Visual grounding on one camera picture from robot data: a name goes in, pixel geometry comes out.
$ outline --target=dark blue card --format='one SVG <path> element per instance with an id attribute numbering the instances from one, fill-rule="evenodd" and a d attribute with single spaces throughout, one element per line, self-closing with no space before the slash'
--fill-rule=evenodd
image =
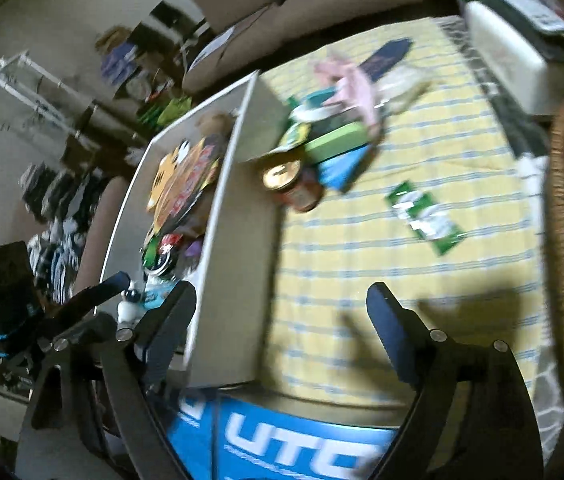
<path id="1" fill-rule="evenodd" d="M 377 82 L 380 77 L 389 72 L 398 61 L 406 56 L 413 42 L 409 38 L 393 40 L 371 54 L 371 57 L 360 64 L 372 82 Z"/>

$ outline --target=sauce jar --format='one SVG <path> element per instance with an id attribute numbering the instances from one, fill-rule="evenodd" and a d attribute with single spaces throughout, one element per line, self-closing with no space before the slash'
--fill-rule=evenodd
<path id="1" fill-rule="evenodd" d="M 301 160 L 291 160 L 266 170 L 262 181 L 282 202 L 300 213 L 318 205 L 324 192 L 315 169 Z"/>

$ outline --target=purple item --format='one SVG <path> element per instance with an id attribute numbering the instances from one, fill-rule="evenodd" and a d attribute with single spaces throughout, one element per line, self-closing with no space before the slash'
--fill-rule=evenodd
<path id="1" fill-rule="evenodd" d="M 121 85 L 135 72 L 137 69 L 137 65 L 133 62 L 135 49 L 136 46 L 131 43 L 122 43 L 104 58 L 100 71 L 109 84 Z"/>
<path id="2" fill-rule="evenodd" d="M 201 238 L 193 241 L 184 252 L 184 256 L 187 258 L 197 258 L 202 254 L 202 244 L 204 241 Z"/>

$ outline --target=gold lid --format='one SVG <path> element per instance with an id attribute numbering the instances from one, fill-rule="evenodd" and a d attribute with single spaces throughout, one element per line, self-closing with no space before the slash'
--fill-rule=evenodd
<path id="1" fill-rule="evenodd" d="M 300 173 L 302 163 L 299 160 L 292 160 L 281 164 L 264 172 L 264 185 L 273 191 L 288 186 Z"/>

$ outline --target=yellow tablecloth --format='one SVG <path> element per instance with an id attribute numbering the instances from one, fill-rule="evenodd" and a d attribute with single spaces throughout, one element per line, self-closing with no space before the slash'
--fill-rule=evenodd
<path id="1" fill-rule="evenodd" d="M 313 63 L 329 49 L 361 62 L 399 38 L 412 38 L 407 60 L 433 69 L 438 80 L 389 118 L 379 155 L 351 191 L 329 190 L 306 214 L 287 211 L 263 383 L 337 404 L 411 402 L 366 315 L 366 291 L 381 281 L 429 328 L 461 342 L 506 340 L 532 390 L 544 304 L 539 247 L 502 127 L 438 26 L 424 19 L 379 27 L 263 78 L 281 98 L 303 96 L 319 88 Z M 445 256 L 385 202 L 406 179 L 430 190 L 468 234 Z"/>

